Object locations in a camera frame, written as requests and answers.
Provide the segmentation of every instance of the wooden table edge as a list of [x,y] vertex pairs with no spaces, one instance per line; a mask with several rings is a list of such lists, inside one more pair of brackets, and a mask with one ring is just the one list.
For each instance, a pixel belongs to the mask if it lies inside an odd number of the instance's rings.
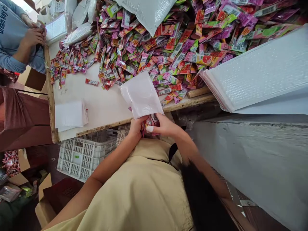
[[[172,112],[172,111],[179,110],[179,109],[182,109],[182,108],[192,107],[192,106],[195,106],[195,105],[198,105],[198,104],[203,104],[203,103],[208,103],[208,102],[213,102],[213,101],[216,101],[216,98],[214,97],[214,95],[212,93],[208,93],[208,94],[204,95],[204,97],[202,97],[202,98],[193,99],[193,100],[187,101],[185,103],[175,104],[171,107],[164,108],[163,111],[164,111],[164,113],[167,113],[167,112]],[[101,126],[101,127],[89,129],[89,130],[77,133],[76,137],[86,135],[86,134],[89,134],[89,133],[93,133],[93,132],[97,132],[97,131],[100,131],[100,130],[116,127],[116,126],[119,126],[119,125],[127,124],[132,119],[133,118],[129,118],[129,119],[122,120],[122,121],[119,121],[119,122],[115,122],[115,123],[112,123],[112,124],[107,124],[107,125],[104,125],[104,126]]]
[[46,81],[47,81],[47,97],[48,97],[48,105],[49,105],[49,118],[50,118],[50,129],[51,129],[51,139],[53,143],[59,142],[58,129],[56,129],[55,122],[55,98],[54,98],[54,88],[51,84],[51,74],[50,74],[50,56],[49,56],[49,47],[47,45],[44,46],[44,57],[45,57],[45,67],[46,70]]

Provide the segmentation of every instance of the wooden table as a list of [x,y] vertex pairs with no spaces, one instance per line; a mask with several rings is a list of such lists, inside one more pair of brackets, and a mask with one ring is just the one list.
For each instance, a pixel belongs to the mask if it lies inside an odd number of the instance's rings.
[[[45,61],[50,67],[50,60],[55,58],[59,51],[58,42],[45,46]],[[57,143],[62,140],[70,139],[76,136],[85,135],[99,130],[126,124],[131,121],[133,115],[128,110],[128,105],[121,95],[118,85],[114,85],[109,91],[102,89],[101,84],[98,87],[85,84],[85,79],[99,81],[99,63],[93,64],[86,74],[69,74],[66,77],[65,85],[59,89],[58,81],[50,84],[50,73],[46,71],[48,82],[48,99],[52,140]],[[85,106],[88,109],[89,123],[84,127],[73,128],[67,131],[59,132],[55,128],[55,105],[69,101],[84,99]],[[191,107],[198,104],[215,101],[215,97],[209,93],[194,98],[187,96],[178,104],[174,101],[167,104],[164,112],[171,112],[181,108]]]

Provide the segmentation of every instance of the concrete wall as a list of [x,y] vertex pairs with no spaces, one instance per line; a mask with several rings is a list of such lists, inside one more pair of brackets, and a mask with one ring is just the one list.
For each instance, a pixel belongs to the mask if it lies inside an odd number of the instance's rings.
[[290,230],[308,230],[308,116],[232,115],[191,132],[232,185]]

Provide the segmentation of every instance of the woman's right hand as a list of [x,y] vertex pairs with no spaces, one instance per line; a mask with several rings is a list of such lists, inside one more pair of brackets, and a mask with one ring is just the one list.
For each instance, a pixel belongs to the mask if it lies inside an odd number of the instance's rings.
[[25,34],[25,37],[21,41],[21,45],[25,47],[32,47],[37,44],[44,45],[42,29],[40,28],[28,29],[28,31]]
[[159,120],[160,127],[156,126],[148,126],[146,130],[152,133],[160,133],[163,136],[175,137],[180,133],[184,132],[184,130],[169,120],[165,115],[160,113],[155,114]]

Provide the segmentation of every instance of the woman's left hand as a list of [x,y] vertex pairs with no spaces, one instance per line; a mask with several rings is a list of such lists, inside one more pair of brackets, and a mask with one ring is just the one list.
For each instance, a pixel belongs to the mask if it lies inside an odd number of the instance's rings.
[[134,137],[138,137],[139,139],[141,139],[141,123],[143,121],[145,121],[149,116],[146,115],[146,116],[143,116],[143,117],[140,117],[139,119],[132,119],[131,120],[131,128],[129,129],[129,133],[128,135],[130,136],[134,136]]
[[24,21],[24,23],[29,27],[29,28],[37,28],[38,26],[36,25],[35,22],[32,21],[32,19],[26,15],[22,14],[21,19]]

